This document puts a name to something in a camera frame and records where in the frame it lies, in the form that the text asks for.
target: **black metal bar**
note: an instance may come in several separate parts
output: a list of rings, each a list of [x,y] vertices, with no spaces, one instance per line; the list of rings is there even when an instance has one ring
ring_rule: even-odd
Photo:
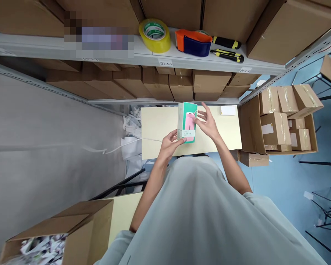
[[[320,245],[322,245],[324,248],[326,248],[330,253],[331,249],[329,249],[327,246],[325,246],[321,241],[319,241],[316,237],[314,237],[312,234],[310,234],[308,231],[305,230],[305,232],[310,235],[313,239],[315,239],[316,242],[318,242]]]

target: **black and yellow handle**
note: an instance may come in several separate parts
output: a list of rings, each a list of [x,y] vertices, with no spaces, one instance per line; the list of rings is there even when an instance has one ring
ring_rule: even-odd
[[[235,50],[239,49],[240,46],[242,45],[241,42],[239,42],[239,41],[226,39],[226,38],[223,38],[223,37],[217,37],[217,36],[214,36],[212,38],[212,42],[214,44],[218,44],[218,45],[221,45],[223,47],[226,47],[226,48],[229,48],[229,49],[235,49]]]

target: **sleeve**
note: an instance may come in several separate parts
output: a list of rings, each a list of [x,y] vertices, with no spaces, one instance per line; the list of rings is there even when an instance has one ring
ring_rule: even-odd
[[[118,265],[134,235],[131,231],[120,231],[102,259],[94,265]]]

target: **open cardboard box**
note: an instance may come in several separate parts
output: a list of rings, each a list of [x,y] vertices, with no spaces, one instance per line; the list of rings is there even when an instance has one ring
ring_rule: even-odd
[[[316,153],[318,151],[312,114],[304,118],[306,129],[309,129],[312,150],[279,152],[265,150],[264,138],[261,131],[259,96],[256,96],[249,102],[240,106],[238,110],[243,151],[262,155],[301,155],[305,153]]]

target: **person's right hand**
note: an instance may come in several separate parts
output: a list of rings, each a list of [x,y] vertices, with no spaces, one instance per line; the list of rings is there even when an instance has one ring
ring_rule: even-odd
[[[201,110],[197,111],[197,117],[203,119],[204,121],[199,120],[198,118],[193,118],[194,122],[200,127],[200,129],[209,136],[213,141],[221,138],[220,133],[218,132],[216,122],[211,114],[210,108],[203,102],[202,106],[205,108],[206,112]]]

